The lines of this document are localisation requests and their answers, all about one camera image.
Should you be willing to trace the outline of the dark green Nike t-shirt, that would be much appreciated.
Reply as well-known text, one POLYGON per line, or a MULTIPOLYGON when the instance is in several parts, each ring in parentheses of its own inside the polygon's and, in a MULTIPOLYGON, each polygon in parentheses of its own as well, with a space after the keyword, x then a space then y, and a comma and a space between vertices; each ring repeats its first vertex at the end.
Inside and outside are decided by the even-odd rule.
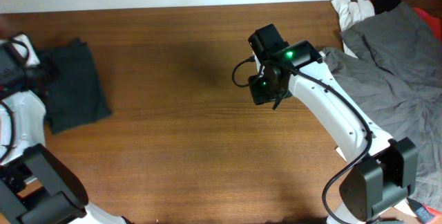
POLYGON ((79 38, 65 46, 37 51, 41 62, 55 65, 56 78, 44 96, 46 120, 53 134, 111 116, 93 54, 79 38))

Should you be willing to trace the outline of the grey t-shirt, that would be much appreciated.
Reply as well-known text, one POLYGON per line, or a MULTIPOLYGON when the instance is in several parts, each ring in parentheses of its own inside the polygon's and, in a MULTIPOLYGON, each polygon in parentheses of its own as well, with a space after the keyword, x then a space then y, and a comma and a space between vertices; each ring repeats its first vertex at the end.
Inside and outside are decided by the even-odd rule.
POLYGON ((441 210, 441 41, 405 2, 341 37, 354 55, 324 48, 331 73, 380 128, 418 147, 412 199, 441 210))

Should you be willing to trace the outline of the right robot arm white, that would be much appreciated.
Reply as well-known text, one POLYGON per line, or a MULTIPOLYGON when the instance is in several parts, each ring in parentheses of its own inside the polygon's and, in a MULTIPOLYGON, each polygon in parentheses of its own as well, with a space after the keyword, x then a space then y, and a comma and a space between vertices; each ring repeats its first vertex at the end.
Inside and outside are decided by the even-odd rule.
POLYGON ((322 202, 339 179, 342 199, 336 210, 325 206, 327 223, 382 223, 380 215, 414 193, 418 150, 409 139, 395 140, 375 124, 334 79, 324 57, 309 42, 250 37, 259 64, 255 87, 278 106, 298 98, 333 138, 346 161, 325 185, 322 202))

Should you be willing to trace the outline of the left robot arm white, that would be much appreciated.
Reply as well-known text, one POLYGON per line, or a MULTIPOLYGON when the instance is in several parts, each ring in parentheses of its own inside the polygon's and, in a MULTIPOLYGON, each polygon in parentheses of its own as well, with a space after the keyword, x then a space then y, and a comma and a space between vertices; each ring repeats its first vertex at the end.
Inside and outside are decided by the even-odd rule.
POLYGON ((38 74, 1 59, 1 213, 20 224, 127 223, 91 203, 78 177, 46 148, 46 109, 27 88, 38 74))

